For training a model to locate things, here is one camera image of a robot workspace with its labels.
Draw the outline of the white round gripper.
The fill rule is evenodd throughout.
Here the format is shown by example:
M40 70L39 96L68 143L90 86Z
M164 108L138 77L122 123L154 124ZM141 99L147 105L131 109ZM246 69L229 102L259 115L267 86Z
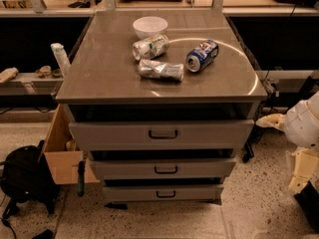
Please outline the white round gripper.
M293 152L286 152L286 158L292 171L288 188L294 193L300 193L319 164L319 153L312 149L319 148L319 92L308 100L298 102L286 115L264 116L256 124L284 129L287 139L298 145Z

